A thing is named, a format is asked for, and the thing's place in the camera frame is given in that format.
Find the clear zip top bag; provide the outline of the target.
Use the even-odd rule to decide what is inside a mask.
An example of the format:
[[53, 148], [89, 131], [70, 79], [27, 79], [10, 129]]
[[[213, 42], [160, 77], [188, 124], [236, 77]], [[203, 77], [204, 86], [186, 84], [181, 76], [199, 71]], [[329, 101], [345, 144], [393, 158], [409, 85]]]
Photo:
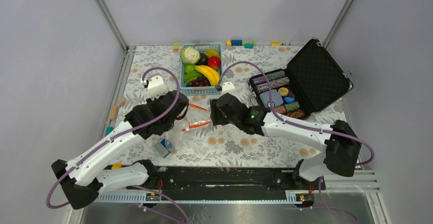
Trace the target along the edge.
[[202, 129], [211, 123], [210, 109], [195, 104], [189, 104], [188, 107], [177, 116], [171, 128], [163, 133], [161, 139], [168, 139], [175, 146], [175, 150], [177, 150], [190, 142], [198, 129]]

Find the light blue plastic basket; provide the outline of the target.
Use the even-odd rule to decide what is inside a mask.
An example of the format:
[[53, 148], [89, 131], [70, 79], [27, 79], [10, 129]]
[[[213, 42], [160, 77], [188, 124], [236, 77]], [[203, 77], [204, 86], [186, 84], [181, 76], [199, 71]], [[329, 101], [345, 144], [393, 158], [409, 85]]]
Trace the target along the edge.
[[185, 44], [180, 51], [181, 92], [185, 95], [217, 95], [223, 71], [222, 45]]

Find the yellow banana bunch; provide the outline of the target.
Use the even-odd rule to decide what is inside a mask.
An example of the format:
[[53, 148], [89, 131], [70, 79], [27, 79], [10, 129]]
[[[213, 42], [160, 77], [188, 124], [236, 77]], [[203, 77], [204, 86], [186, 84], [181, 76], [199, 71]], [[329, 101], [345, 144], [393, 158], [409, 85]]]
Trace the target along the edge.
[[209, 80], [211, 86], [216, 86], [219, 84], [220, 75], [216, 70], [206, 65], [196, 65], [195, 70], [203, 74]]

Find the red apple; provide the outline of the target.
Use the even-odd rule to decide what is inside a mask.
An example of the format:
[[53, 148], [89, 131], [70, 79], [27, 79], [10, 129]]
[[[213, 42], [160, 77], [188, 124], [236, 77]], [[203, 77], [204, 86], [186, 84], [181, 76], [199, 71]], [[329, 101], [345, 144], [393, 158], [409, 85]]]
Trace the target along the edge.
[[218, 57], [218, 56], [209, 57], [208, 61], [207, 61], [207, 66], [212, 68], [212, 69], [215, 69], [215, 70], [221, 68], [222, 62], [221, 62], [220, 57]]

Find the green white cabbage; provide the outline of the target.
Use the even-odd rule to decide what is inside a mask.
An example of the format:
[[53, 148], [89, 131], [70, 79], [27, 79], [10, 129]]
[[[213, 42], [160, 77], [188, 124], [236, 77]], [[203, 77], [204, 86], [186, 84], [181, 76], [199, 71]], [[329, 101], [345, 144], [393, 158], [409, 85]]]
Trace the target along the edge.
[[184, 47], [180, 52], [180, 59], [185, 64], [196, 64], [200, 58], [200, 52], [193, 46]]

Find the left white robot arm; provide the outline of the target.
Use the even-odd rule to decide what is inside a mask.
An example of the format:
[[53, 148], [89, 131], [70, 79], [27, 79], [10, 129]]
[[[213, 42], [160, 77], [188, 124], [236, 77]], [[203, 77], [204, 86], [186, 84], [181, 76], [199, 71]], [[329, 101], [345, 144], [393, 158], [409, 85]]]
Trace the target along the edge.
[[67, 204], [73, 209], [90, 205], [104, 192], [132, 185], [147, 189], [158, 184], [156, 167], [140, 160], [120, 169], [109, 169], [111, 160], [124, 150], [169, 131], [186, 114], [189, 100], [174, 90], [135, 106], [106, 137], [76, 158], [57, 160], [51, 168], [61, 185]]

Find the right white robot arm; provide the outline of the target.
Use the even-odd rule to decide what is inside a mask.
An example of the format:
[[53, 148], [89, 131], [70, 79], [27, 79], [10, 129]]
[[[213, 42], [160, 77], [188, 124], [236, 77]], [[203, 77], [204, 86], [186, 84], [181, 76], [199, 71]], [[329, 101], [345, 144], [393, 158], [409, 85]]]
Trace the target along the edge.
[[318, 150], [319, 154], [300, 160], [295, 167], [293, 183], [299, 189], [322, 176], [354, 175], [361, 143], [343, 120], [329, 125], [280, 116], [266, 107], [247, 107], [229, 93], [212, 99], [210, 108], [215, 126], [232, 124], [246, 134], [290, 139]]

